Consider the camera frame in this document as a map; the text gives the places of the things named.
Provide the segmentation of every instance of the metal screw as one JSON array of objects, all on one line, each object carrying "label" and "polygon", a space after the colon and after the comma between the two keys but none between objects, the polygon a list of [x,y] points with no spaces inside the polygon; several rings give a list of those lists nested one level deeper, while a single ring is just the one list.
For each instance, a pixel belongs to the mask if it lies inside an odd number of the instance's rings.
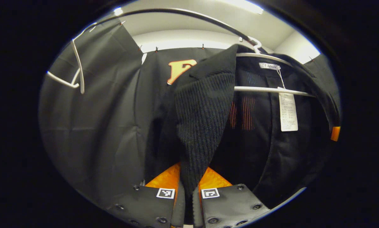
[{"label": "metal screw", "polygon": [[241,221],[241,222],[238,222],[236,225],[241,225],[243,223],[246,223],[247,221]]},{"label": "metal screw", "polygon": [[159,223],[167,223],[167,220],[164,218],[159,218]]},{"label": "metal screw", "polygon": [[118,209],[120,211],[124,210],[124,206],[122,206],[122,205],[116,204],[115,207],[116,207],[116,209]]},{"label": "metal screw", "polygon": [[256,204],[253,206],[253,210],[260,209],[260,208],[261,208],[261,204]]},{"label": "metal screw", "polygon": [[213,223],[216,223],[216,222],[218,222],[218,221],[219,221],[219,220],[218,220],[217,218],[211,218],[211,219],[208,220],[208,223],[213,224]]},{"label": "metal screw", "polygon": [[130,222],[133,223],[133,225],[139,225],[139,223],[136,222],[136,221],[134,221],[134,220],[132,220],[132,221],[130,221]]}]

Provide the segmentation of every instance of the clothing tag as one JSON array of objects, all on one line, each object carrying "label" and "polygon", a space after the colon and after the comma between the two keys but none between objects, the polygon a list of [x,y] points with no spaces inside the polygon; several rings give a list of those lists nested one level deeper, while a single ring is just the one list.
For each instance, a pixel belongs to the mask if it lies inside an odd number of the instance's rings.
[{"label": "clothing tag", "polygon": [[279,111],[281,117],[281,131],[297,131],[298,118],[296,117],[296,105],[293,94],[279,93]]},{"label": "clothing tag", "polygon": [[272,63],[266,63],[266,62],[260,62],[260,68],[261,69],[271,69],[271,70],[276,70],[276,71],[281,69],[281,67],[279,65],[272,64]]}]

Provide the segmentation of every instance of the garment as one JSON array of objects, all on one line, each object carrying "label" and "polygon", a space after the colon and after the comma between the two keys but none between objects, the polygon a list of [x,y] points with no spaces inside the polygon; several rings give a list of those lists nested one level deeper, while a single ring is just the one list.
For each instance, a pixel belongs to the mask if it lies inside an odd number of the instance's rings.
[{"label": "garment", "polygon": [[[265,205],[274,207],[317,175],[335,143],[332,129],[341,121],[334,95],[289,56],[275,55],[293,68],[261,58],[236,59],[240,52],[253,51],[233,45],[192,66],[170,86],[150,126],[146,180],[181,162],[189,199],[210,165],[232,184],[248,182]],[[277,72],[260,69],[259,62],[280,65],[287,89],[315,95],[295,96],[298,131],[281,131],[278,94],[234,92],[235,85],[282,85]]]}]

